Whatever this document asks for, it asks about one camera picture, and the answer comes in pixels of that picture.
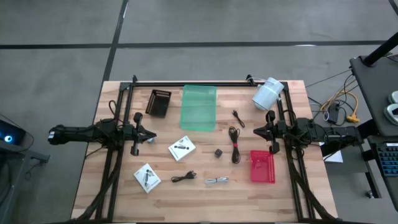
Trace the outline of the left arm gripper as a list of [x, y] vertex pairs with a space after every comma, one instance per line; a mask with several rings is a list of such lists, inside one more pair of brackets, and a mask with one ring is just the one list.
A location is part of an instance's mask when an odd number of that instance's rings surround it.
[[138, 156], [139, 155], [138, 144], [139, 143], [142, 144], [146, 141], [152, 142], [157, 135], [151, 131], [146, 130], [143, 126], [141, 126], [142, 113], [139, 112], [135, 113], [133, 121], [136, 124], [135, 126], [132, 124], [125, 125], [124, 138], [126, 140], [133, 141], [133, 146], [131, 147], [131, 154], [133, 156]]

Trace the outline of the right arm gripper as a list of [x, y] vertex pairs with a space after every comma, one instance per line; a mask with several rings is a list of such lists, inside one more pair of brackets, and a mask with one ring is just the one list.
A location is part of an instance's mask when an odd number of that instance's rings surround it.
[[275, 112], [270, 110], [266, 114], [267, 124], [253, 130], [255, 135], [271, 142], [271, 146], [269, 147], [269, 152], [271, 154], [277, 154], [280, 151], [280, 146], [276, 139], [283, 138], [284, 134], [287, 132], [285, 120], [278, 121], [276, 124], [274, 124], [274, 120]]

